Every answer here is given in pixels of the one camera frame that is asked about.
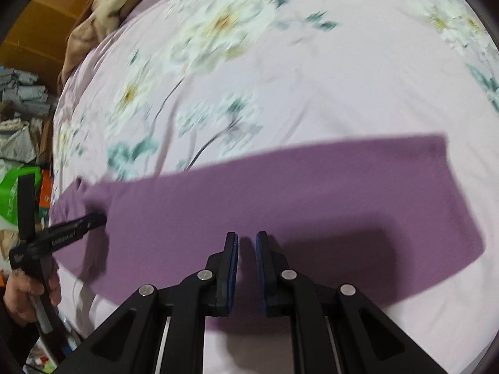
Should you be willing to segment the person's left hand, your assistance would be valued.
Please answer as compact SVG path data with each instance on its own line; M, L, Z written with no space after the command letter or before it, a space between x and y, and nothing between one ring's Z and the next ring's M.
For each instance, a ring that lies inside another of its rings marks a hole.
M58 266L52 266L52 272L47 279L46 285L48 295L53 306L58 306L62 300L61 287L58 277ZM31 302L31 297L42 295L45 291L44 285L23 273L21 270L14 270L7 279L3 303L7 308L7 313L20 326L35 323L36 310Z

